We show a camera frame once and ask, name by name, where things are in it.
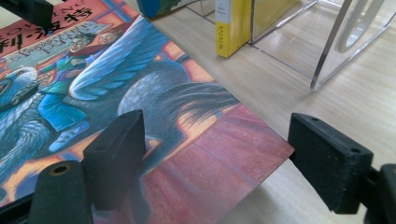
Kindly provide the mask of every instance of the book stand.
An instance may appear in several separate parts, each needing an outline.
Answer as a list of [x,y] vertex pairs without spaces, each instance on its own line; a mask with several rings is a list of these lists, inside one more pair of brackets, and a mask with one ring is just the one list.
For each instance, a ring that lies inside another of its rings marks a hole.
[[316,91],[376,40],[395,15],[393,0],[300,0],[260,35],[253,29],[250,42],[309,78]]

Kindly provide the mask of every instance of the book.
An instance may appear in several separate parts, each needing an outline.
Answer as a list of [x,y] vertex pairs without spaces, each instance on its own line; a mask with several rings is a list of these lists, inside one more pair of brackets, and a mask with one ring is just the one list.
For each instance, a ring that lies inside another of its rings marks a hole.
[[0,30],[0,206],[34,192],[49,165],[81,161],[136,109],[147,145],[139,185],[95,223],[216,223],[293,152],[124,2],[68,0],[52,21]]
[[196,0],[137,0],[140,12],[148,17],[161,16]]
[[250,39],[251,0],[216,0],[216,53],[229,58]]
[[297,5],[300,0],[255,0],[253,7],[252,38],[257,38],[266,29],[276,27],[278,21],[286,12]]

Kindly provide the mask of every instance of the table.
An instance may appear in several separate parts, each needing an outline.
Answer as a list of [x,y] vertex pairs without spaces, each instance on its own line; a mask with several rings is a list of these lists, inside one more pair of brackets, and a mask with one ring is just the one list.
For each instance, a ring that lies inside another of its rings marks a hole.
[[[138,9],[135,0],[126,2]],[[0,26],[17,19],[2,9]],[[316,92],[306,78],[249,45],[230,59],[218,57],[215,25],[187,7],[152,23],[283,138],[291,113],[304,113],[372,150],[374,168],[396,162],[395,23]],[[286,161],[221,223],[362,223],[364,214],[363,206],[357,215],[331,213]]]

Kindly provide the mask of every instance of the horse tail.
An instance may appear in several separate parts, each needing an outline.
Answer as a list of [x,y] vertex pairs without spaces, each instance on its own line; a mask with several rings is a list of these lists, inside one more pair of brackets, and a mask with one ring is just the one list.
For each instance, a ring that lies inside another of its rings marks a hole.
[[159,96],[158,104],[165,113],[177,113],[172,116],[175,119],[187,115],[185,121],[193,124],[237,105],[239,101],[218,83],[189,82],[164,92]]

